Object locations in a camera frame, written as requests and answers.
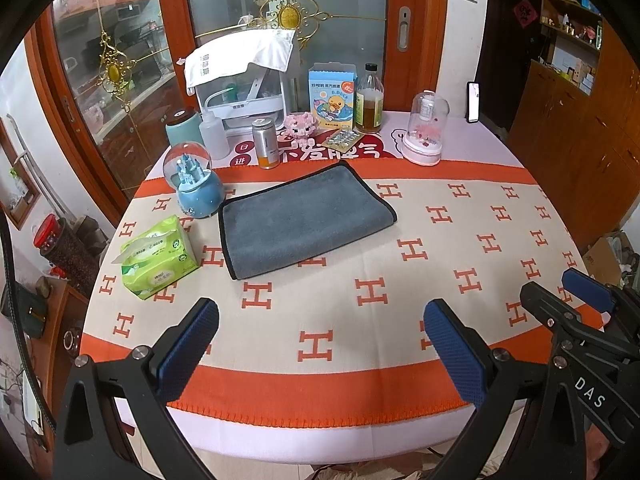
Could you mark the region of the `blue duck picture box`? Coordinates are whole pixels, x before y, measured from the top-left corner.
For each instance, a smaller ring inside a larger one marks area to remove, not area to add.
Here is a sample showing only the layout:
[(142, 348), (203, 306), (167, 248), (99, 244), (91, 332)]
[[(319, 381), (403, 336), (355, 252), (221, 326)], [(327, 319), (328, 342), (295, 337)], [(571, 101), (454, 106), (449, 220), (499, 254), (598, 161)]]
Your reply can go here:
[(314, 63), (308, 70), (309, 106), (319, 127), (352, 128), (356, 76), (354, 64)]

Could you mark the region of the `orange and cream H-pattern tablecloth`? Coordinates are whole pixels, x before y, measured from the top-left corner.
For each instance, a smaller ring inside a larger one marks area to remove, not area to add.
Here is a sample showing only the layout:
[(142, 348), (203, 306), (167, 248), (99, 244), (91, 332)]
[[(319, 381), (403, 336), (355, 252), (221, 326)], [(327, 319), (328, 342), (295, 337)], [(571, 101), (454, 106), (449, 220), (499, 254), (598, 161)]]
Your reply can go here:
[(96, 361), (123, 358), (208, 297), (219, 308), (219, 330), (176, 408), (253, 426), (337, 428), (461, 405), (424, 332), (424, 307), (434, 298), (523, 361), (544, 362), (551, 339), (521, 306), (526, 283), (601, 326), (599, 313), (562, 285), (564, 271), (584, 264), (526, 169), (457, 160), (420, 168), (398, 158), (353, 159), (349, 167), (395, 209), (392, 226), (235, 280), (217, 220), (183, 218), (196, 270), (141, 300), (106, 259), (81, 351)]

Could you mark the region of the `wooden wall shelf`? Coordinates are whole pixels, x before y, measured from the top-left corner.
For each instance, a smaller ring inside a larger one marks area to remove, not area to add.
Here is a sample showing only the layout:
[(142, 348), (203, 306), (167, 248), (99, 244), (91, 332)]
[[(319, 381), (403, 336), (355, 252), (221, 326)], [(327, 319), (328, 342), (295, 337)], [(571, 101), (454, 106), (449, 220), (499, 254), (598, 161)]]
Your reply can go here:
[(32, 212), (40, 193), (18, 159), (4, 125), (0, 126), (1, 209), (20, 230)]

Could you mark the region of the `pink block pig figure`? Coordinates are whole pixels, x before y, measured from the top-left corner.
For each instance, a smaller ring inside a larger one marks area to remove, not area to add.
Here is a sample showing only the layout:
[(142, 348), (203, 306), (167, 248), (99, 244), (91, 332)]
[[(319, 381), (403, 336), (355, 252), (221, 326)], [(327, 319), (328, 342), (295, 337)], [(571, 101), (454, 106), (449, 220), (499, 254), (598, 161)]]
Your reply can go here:
[(295, 113), (284, 118), (282, 130), (277, 134), (279, 143), (293, 148), (309, 144), (318, 129), (317, 119), (311, 112)]

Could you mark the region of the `green tissue pack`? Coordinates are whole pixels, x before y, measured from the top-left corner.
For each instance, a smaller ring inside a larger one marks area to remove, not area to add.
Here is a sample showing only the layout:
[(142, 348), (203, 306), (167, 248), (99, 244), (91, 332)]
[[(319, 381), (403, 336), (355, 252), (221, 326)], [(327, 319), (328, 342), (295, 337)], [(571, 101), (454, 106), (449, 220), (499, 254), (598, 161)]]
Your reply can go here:
[(141, 300), (198, 268), (189, 235), (175, 214), (122, 245), (112, 263), (120, 266), (125, 288)]

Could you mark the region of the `glass bottle with amber liquid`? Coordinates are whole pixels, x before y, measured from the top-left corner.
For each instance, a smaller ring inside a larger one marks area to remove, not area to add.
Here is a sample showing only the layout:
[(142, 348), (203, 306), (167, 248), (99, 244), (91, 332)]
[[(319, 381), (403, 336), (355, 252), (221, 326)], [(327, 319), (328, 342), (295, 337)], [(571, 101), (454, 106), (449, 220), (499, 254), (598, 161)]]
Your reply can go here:
[(378, 132), (382, 126), (384, 87), (378, 78), (378, 66), (367, 63), (358, 76), (354, 125), (360, 132)]

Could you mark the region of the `silver and orange can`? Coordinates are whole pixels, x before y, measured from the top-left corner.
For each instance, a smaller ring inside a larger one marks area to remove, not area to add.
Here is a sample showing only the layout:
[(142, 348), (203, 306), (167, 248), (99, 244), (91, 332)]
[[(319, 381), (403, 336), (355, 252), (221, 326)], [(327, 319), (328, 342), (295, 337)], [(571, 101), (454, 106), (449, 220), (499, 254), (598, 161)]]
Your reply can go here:
[(280, 164), (277, 130), (271, 118), (256, 118), (252, 122), (252, 135), (255, 144), (258, 166), (272, 169)]

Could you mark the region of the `white cloth on box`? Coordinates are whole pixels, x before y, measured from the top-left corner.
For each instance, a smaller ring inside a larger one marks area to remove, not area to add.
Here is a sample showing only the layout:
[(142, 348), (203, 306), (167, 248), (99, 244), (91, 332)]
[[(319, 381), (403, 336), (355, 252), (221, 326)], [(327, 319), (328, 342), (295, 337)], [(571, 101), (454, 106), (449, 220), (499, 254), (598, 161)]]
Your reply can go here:
[(186, 94), (215, 79), (245, 73), (250, 64), (285, 73), (295, 32), (289, 29), (242, 30), (210, 40), (184, 60)]

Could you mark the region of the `wooden glass sliding door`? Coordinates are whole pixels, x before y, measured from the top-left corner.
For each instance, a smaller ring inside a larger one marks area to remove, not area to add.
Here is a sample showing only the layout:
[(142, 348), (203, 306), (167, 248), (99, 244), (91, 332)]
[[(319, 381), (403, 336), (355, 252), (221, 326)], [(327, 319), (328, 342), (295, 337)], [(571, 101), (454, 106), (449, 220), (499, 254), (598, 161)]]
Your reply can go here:
[(168, 147), (175, 112), (311, 110), (308, 73), (378, 63), (386, 110), (438, 81), (447, 0), (53, 0), (24, 40), (36, 96), (111, 222)]

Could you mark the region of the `red lidded jar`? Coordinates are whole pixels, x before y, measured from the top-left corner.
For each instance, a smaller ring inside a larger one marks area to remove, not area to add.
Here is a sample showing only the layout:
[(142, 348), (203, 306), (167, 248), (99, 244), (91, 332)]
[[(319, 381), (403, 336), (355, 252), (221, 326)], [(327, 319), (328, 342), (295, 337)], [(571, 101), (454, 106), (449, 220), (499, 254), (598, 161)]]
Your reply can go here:
[(42, 220), (34, 235), (34, 246), (45, 252), (51, 249), (62, 232), (62, 226), (55, 214), (48, 214)]

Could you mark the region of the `white squeeze bottle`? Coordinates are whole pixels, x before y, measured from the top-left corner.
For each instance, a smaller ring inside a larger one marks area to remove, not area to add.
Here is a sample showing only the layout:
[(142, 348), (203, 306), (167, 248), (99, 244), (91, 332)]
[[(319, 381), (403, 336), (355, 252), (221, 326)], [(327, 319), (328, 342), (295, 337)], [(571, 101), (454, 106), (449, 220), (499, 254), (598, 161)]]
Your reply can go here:
[(231, 148), (226, 130), (224, 130), (224, 122), (221, 118), (215, 115), (213, 110), (208, 108), (207, 103), (211, 99), (216, 98), (216, 96), (221, 96), (226, 92), (228, 92), (228, 89), (219, 90), (218, 92), (213, 93), (205, 100), (205, 103), (201, 105), (201, 137), (209, 156), (213, 160), (226, 158), (230, 154)]

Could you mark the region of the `pink base glass dome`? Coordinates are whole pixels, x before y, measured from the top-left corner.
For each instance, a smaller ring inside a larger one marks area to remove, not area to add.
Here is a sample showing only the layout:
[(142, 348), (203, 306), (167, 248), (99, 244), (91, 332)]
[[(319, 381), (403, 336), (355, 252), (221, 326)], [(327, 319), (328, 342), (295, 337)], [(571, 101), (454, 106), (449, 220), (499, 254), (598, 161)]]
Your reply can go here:
[(407, 131), (400, 152), (409, 162), (436, 166), (442, 159), (444, 130), (450, 112), (448, 102), (432, 90), (417, 94), (412, 102)]

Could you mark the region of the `white plastic storage box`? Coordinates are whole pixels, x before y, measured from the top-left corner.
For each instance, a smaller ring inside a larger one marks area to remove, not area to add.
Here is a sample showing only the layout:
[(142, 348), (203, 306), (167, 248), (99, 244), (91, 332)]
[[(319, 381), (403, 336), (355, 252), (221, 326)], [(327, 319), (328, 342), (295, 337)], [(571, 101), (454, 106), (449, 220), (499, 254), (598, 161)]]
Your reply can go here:
[(271, 118), (278, 130), (284, 118), (298, 107), (296, 84), (299, 62), (293, 58), (285, 73), (253, 64), (245, 73), (215, 79), (195, 89), (198, 105), (219, 90), (228, 92), (211, 99), (207, 106), (222, 119), (229, 136), (247, 132), (256, 118)]

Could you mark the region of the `teal cup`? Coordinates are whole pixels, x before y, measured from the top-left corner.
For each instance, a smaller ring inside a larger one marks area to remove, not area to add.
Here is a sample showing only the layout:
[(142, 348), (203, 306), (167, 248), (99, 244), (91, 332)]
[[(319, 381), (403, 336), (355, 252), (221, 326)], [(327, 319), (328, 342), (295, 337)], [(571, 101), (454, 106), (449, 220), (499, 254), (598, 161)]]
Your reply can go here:
[(203, 145), (200, 125), (201, 114), (193, 107), (183, 107), (174, 110), (166, 120), (165, 130), (170, 146), (195, 142)]

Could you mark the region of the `purple and grey towel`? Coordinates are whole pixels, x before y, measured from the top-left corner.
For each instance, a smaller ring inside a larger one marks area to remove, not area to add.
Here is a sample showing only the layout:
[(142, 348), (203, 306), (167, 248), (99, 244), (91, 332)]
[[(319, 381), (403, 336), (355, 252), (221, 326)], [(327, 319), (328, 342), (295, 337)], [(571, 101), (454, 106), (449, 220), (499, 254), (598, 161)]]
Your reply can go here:
[(380, 232), (397, 212), (347, 162), (232, 198), (218, 211), (230, 276), (277, 271)]

